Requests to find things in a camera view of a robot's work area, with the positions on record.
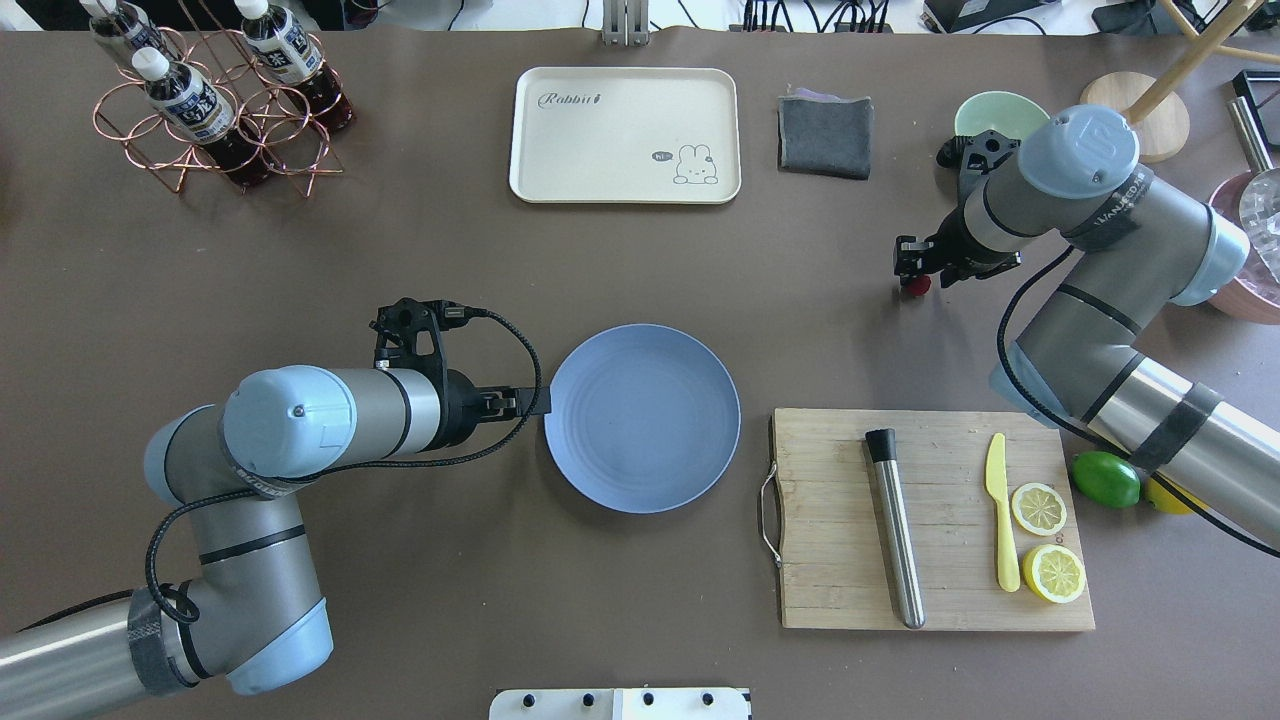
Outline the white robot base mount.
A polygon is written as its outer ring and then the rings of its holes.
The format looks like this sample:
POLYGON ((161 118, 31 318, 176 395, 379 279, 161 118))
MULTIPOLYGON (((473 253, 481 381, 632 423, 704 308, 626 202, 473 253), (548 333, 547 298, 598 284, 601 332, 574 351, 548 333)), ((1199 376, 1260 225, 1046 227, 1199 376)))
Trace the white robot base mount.
POLYGON ((749 689, 735 687, 634 687, 508 689, 490 703, 489 719, 751 719, 749 689))

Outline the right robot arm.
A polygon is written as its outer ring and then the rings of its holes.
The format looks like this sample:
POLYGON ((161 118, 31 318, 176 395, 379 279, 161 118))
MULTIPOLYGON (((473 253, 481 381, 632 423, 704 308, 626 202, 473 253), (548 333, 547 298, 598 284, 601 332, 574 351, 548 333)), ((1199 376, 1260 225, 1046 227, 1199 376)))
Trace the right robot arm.
POLYGON ((1078 420, 1276 546, 1277 432, 1133 346, 1166 304, 1201 304, 1233 279, 1249 241, 1142 165, 1121 114, 1085 104, 1052 117, 931 237, 900 237, 893 272, 984 279, 1051 231, 1082 259, 1012 345, 1030 410, 1078 420))

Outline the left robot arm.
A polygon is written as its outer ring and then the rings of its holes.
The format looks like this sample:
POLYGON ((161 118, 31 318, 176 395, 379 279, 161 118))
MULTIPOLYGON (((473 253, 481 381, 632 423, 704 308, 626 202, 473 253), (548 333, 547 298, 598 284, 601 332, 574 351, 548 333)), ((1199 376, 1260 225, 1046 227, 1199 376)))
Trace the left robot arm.
POLYGON ((479 424, 550 409, 529 387, 475 386, 442 336, 497 313, 448 300, 381 307, 370 368, 292 365, 246 377, 223 404, 160 429, 145 479, 172 506, 143 555, 145 584, 78 603, 3 642, 5 719, 81 719, 224 676, 259 694, 320 667, 334 643, 302 488, 337 471, 429 468, 426 451, 479 424))

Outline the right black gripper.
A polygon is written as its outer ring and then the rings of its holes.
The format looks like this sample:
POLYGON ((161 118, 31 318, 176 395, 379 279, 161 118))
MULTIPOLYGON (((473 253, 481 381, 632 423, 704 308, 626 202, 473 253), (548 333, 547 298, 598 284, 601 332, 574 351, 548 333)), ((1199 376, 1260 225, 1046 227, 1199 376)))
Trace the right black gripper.
POLYGON ((937 165, 957 173, 957 206, 928 238, 900 234, 893 273, 900 281, 937 274, 943 286, 987 279, 1021 264, 1021 252, 989 237, 989 214, 980 209, 986 181, 1020 141, 996 131, 955 135, 936 154, 937 165))

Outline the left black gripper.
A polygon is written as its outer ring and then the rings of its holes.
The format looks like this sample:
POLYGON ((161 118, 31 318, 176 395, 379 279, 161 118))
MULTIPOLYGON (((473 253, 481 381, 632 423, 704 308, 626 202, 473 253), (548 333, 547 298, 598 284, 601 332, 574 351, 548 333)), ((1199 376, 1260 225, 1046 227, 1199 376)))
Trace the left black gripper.
POLYGON ((520 418, 552 413, 550 391, 540 387, 476 387, 449 369, 442 333, 479 315, 449 300, 402 299, 379 307, 375 368, 388 374, 404 400, 404 428, 397 451, 429 451, 466 441, 479 418, 520 418))

